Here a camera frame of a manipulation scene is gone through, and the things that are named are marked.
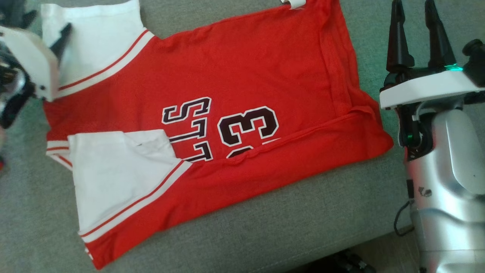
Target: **trim stripe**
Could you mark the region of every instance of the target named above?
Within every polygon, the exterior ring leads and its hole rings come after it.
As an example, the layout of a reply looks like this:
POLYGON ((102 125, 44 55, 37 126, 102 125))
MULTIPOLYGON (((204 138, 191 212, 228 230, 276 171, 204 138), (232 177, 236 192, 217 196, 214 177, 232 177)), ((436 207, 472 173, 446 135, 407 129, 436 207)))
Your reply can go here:
POLYGON ((57 98, 64 97, 83 89, 86 89, 92 85, 95 85, 119 72, 123 69, 128 63, 130 63, 141 51, 142 49, 148 44, 148 42, 154 37, 154 34, 145 29, 140 36, 135 40, 135 42, 131 45, 131 47, 114 63, 107 66, 105 69, 92 74, 84 79, 76 81, 74 83, 62 86, 59 88, 59 93, 57 94, 57 98))
POLYGON ((78 85, 78 84, 80 84, 80 83, 82 83, 82 82, 85 82, 85 81, 87 81, 87 80, 89 80, 89 79, 91 79, 91 78, 94 78, 94 77, 98 76, 99 74, 101 74, 101 73, 105 72, 106 70, 108 70, 108 69, 112 68, 114 65, 116 65, 117 63, 119 63, 119 62, 120 62, 120 61, 121 61, 123 58, 125 58, 125 57, 126 57, 126 55, 128 55, 128 53, 129 53, 129 52, 130 52, 130 51, 131 51, 131 50, 132 50, 132 49, 135 47, 135 45, 138 43, 138 41, 140 41, 140 39, 143 37, 143 35, 145 35, 145 33, 147 33, 147 32, 148 32, 148 29, 147 29, 147 30, 145 30, 145 31, 143 31, 143 32, 140 34, 140 36, 138 36, 138 38, 135 40, 135 42, 134 42, 134 43, 131 45, 131 47, 130 47, 130 48, 129 48, 129 49, 126 51, 126 52, 125 52, 125 54, 123 54, 123 56, 119 57, 119 58, 118 58, 118 59, 117 59, 117 60, 116 60, 114 63, 112 63, 111 65, 109 65, 109 66, 108 66, 108 67, 106 67, 105 69, 103 69, 103 70, 101 70, 101 71, 99 71, 99 72, 97 72, 97 73, 94 73, 94 74, 93 74, 93 75, 91 75, 91 76, 87 76, 86 78, 81 79, 81 80, 79 80, 79 81, 77 81, 77 82, 73 82, 73 83, 71 83, 71 84, 68 84, 68 85, 65 85, 65 86, 61 86, 61 87, 59 88, 59 90, 64 90, 64 89, 67 89, 67 88, 69 88, 69 87, 73 87, 73 86, 75 86, 75 85, 78 85))
POLYGON ((180 160, 151 193, 125 207, 123 210, 116 213, 91 231, 79 231, 79 235, 86 243, 92 242, 97 238, 101 237, 103 234, 107 233, 115 226, 122 223, 128 217, 134 215, 140 209, 144 208, 145 206, 149 205, 150 203, 161 197, 173 185, 173 183, 178 180, 178 178, 182 174, 184 174, 186 170, 188 170, 191 165, 192 164, 190 162, 180 160))
POLYGON ((60 160, 64 161, 66 164, 68 164, 71 168, 72 168, 72 163, 67 160, 66 158, 64 158, 63 156, 58 156, 60 160))
POLYGON ((64 157, 62 160, 58 155, 56 154, 50 154, 49 155, 52 159, 54 159, 55 161, 59 162, 62 166, 66 167, 68 170, 72 171, 72 164, 70 164, 70 162, 68 160, 66 160, 64 157))
POLYGON ((53 151, 46 151, 46 155, 68 155, 71 153, 69 149, 59 149, 59 150, 53 150, 53 151))
POLYGON ((278 137, 278 138, 275 138, 275 139, 271 139, 270 141, 263 142, 263 145, 264 145, 264 144, 271 143, 271 142, 273 142, 273 141, 277 141, 277 140, 279 140, 279 139, 281 139, 281 138, 280 138, 280 137, 278 137))
POLYGON ((67 151, 69 151, 69 147, 64 147, 64 146, 52 147, 52 148, 47 148, 46 151, 55 151, 55 150, 67 150, 67 151))
POLYGON ((51 140, 47 141, 47 149, 57 147, 69 147, 69 141, 51 140))

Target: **gray fabric surface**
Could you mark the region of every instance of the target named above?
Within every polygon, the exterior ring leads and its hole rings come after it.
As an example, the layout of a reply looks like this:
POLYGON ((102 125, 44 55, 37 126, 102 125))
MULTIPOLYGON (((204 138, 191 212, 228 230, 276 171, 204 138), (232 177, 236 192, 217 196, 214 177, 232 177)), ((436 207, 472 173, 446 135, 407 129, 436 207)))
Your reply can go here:
MULTIPOLYGON (((53 0, 63 6, 123 0, 53 0)), ((374 98, 386 76, 389 0, 342 0, 357 52, 361 87, 374 98)), ((146 27, 160 37, 280 5, 279 0, 141 0, 146 27)), ((38 9, 40 1, 30 0, 38 9)), ((437 6, 459 64, 462 46, 485 38, 483 0, 437 6)), ((417 65, 429 58, 424 1, 404 1, 405 29, 417 65)), ((40 22, 32 27, 40 32, 40 22)), ((478 134, 484 105, 469 107, 478 134)), ((395 137, 397 119, 383 112, 395 137)), ((8 131, 0 172, 0 272, 95 272, 77 235, 71 173, 45 157, 49 126, 41 103, 30 101, 8 131)), ((403 150, 329 171, 157 233, 104 272, 281 272, 392 231, 406 201, 403 150)), ((404 213, 400 225, 409 224, 404 213)))

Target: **clothing tag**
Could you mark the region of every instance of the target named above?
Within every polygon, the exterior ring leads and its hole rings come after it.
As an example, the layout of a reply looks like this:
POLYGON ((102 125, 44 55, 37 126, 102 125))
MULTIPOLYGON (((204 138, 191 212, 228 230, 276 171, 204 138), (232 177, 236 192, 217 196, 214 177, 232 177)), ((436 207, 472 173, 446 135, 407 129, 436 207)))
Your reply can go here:
POLYGON ((281 0, 282 3, 287 3, 290 2, 291 4, 291 9, 296 9, 299 8, 307 2, 306 0, 281 0))

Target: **wire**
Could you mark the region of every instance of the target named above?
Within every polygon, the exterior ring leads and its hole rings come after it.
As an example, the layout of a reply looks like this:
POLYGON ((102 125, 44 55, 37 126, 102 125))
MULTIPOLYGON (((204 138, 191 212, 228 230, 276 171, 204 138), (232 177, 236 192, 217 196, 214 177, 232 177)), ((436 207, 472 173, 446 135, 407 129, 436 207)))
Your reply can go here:
POLYGON ((414 227, 412 227, 411 229, 409 229, 408 231, 404 232, 404 233, 400 233, 399 230, 397 229, 397 221, 399 220, 399 216, 401 215, 401 212, 403 210, 405 210, 407 208, 407 206, 409 206, 410 202, 407 201, 406 204, 404 204, 400 209, 399 211, 397 212, 396 214, 396 218, 394 219, 394 232, 396 233, 397 236, 399 237, 404 237, 406 236, 408 233, 414 231, 414 227))

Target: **green led light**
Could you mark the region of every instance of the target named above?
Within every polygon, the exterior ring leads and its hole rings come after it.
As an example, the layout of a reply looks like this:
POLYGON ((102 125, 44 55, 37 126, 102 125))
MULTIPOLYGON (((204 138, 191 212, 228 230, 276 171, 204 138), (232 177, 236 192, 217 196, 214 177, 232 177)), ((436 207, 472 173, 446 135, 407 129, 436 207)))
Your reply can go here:
POLYGON ((462 71, 463 68, 457 66, 456 64, 450 65, 450 66, 445 66, 446 70, 448 71, 462 71))

